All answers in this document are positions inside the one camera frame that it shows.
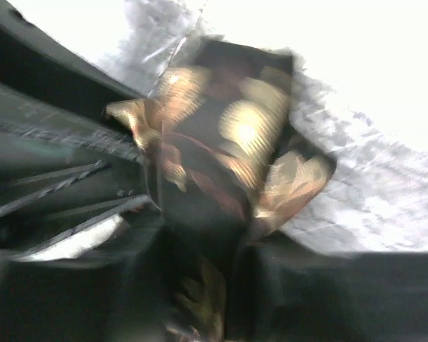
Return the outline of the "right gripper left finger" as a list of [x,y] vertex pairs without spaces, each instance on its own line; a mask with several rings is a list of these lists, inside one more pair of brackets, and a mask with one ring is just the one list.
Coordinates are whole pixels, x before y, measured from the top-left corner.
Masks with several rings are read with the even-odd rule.
[[163,341],[185,245],[144,229],[76,259],[0,252],[0,341]]

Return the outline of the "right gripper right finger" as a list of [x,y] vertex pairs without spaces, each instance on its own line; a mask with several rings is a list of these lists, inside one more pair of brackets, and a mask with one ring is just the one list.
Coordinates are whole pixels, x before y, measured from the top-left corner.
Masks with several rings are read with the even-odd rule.
[[231,341],[428,341],[428,253],[321,254],[283,234],[245,245]]

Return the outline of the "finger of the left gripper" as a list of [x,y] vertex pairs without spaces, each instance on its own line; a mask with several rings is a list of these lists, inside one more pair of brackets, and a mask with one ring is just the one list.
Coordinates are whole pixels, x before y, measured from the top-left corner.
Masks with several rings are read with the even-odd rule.
[[0,249],[28,249],[112,214],[157,217],[131,135],[0,83]]
[[0,82],[93,120],[108,103],[141,96],[30,24],[7,1],[0,1]]

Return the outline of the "black gold floral tie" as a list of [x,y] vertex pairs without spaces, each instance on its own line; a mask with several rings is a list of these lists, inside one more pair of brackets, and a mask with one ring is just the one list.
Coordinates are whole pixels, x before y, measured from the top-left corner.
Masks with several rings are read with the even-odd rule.
[[174,299],[178,341],[222,341],[226,286],[243,247],[272,234],[329,182],[337,163],[290,124],[292,53],[204,38],[147,98],[109,103],[141,154],[148,196],[194,248],[200,277]]

